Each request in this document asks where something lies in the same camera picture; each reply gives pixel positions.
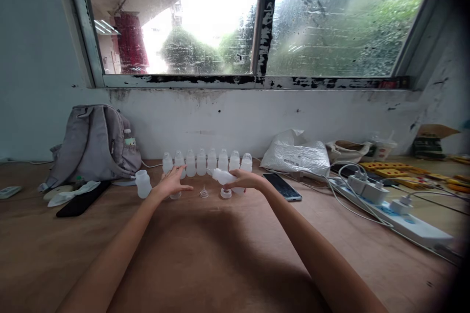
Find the power adapter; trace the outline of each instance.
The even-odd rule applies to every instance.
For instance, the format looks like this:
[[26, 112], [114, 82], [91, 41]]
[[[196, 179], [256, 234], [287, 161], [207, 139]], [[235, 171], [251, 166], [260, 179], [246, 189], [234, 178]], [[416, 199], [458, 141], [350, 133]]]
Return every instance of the power adapter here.
[[367, 183], [362, 192], [362, 196], [370, 200], [373, 204], [381, 205], [385, 200], [385, 197], [390, 193], [383, 187], [382, 182]]
[[364, 188], [366, 187], [367, 174], [357, 170], [354, 175], [348, 177], [348, 186], [352, 189], [357, 195], [362, 195]]

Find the hand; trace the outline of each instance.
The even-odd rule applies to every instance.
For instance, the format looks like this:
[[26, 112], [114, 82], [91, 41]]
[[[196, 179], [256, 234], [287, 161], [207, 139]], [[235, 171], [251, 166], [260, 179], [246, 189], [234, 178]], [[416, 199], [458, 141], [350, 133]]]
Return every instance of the hand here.
[[234, 176], [237, 176], [237, 179], [231, 183], [224, 184], [224, 189], [234, 188], [234, 187], [243, 187], [243, 188], [259, 188], [266, 181], [263, 177], [250, 173], [245, 170], [235, 169], [231, 170], [230, 173]]
[[162, 199], [168, 197], [170, 194], [175, 194], [180, 191], [192, 191], [194, 188], [192, 186], [185, 186], [180, 184], [181, 174], [186, 168], [186, 165], [183, 166], [174, 166], [170, 172], [167, 174], [162, 174], [162, 179], [160, 183], [152, 188], [150, 195], [158, 195]]

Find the glass pane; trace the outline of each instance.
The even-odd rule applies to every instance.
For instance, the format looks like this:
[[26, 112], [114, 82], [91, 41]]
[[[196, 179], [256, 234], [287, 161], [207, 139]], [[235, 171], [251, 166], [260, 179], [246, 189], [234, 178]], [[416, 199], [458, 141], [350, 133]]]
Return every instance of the glass pane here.
[[106, 74], [248, 74], [257, 0], [91, 0]]
[[422, 0], [276, 0], [267, 75], [388, 77]]

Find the smartphone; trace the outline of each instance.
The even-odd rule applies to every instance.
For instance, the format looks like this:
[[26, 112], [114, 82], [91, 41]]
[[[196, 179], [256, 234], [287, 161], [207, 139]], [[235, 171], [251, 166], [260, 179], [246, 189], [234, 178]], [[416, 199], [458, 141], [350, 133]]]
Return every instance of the smartphone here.
[[287, 201], [302, 200], [302, 196], [299, 192], [292, 188], [292, 186], [284, 181], [278, 174], [263, 174], [263, 177], [267, 179]]

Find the black phone case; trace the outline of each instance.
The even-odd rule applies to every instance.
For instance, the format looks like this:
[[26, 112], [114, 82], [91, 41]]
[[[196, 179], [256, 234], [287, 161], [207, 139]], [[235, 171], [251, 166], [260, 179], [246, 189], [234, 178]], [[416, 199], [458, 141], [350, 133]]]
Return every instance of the black phone case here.
[[85, 210], [106, 191], [110, 184], [110, 181], [101, 181], [94, 190], [72, 199], [65, 207], [59, 210], [55, 216], [58, 218], [68, 218], [82, 215]]

